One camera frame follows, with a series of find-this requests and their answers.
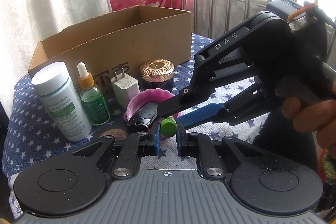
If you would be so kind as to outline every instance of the green label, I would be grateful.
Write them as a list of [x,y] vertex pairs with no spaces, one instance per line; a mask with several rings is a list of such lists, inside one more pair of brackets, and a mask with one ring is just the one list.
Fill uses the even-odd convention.
[[110,114],[103,96],[100,95],[97,99],[90,102],[84,102],[82,100],[82,105],[94,124],[102,124],[110,119]]
[[50,112],[50,116],[53,117],[54,119],[60,119],[65,117],[66,115],[70,114],[72,111],[75,110],[75,106],[73,102],[68,104],[65,108],[55,111],[55,112]]

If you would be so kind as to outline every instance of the white bottle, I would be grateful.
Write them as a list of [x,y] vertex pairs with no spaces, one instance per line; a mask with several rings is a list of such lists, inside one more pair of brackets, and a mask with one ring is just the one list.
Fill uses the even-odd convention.
[[64,62],[52,63],[39,70],[31,80],[36,93],[55,124],[72,142],[89,135],[91,122]]

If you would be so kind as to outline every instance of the green bottle cap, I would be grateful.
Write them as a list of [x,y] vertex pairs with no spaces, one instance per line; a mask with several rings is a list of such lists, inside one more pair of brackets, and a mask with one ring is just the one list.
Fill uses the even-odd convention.
[[165,137],[173,137],[177,132],[177,125],[173,118],[166,118],[161,121],[160,132]]

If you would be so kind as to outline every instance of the crosshair symbol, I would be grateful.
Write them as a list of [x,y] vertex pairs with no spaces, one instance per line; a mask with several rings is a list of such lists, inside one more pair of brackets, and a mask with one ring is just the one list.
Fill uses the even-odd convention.
[[166,177],[170,177],[171,175],[173,175],[173,173],[170,173],[169,171],[164,172],[163,175],[165,175]]

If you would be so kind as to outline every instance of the gray ribbed plate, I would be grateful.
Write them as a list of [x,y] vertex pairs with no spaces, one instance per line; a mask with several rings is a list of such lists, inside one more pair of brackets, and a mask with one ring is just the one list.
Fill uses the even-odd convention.
[[312,212],[269,217],[239,204],[221,182],[196,170],[144,170],[115,181],[93,207],[70,217],[45,219],[24,214],[17,224],[322,224]]

